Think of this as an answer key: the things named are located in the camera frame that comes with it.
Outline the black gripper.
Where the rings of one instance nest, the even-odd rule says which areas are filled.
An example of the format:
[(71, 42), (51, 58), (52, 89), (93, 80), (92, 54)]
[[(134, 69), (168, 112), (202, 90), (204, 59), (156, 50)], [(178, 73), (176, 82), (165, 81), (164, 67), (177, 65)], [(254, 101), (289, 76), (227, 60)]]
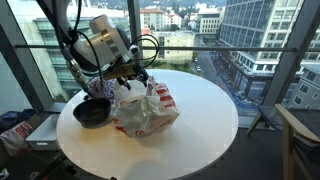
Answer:
[(116, 79), (120, 85), (130, 88), (129, 80), (137, 80), (147, 86), (148, 74), (138, 64), (123, 64), (115, 69)]

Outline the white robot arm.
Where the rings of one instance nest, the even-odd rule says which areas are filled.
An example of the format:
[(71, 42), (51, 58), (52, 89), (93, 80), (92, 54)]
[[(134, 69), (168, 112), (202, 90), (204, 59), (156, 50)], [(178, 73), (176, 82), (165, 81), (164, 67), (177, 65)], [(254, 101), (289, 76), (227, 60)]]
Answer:
[(36, 0), (54, 27), (60, 51), (76, 82), (87, 90), (86, 76), (100, 79), (117, 79), (120, 85), (130, 89), (127, 80), (147, 83), (148, 74), (135, 56), (140, 47), (130, 42), (125, 32), (117, 28), (103, 14), (93, 18), (89, 25), (92, 36), (81, 37), (78, 30), (80, 15), (71, 24), (67, 9), (71, 0)]

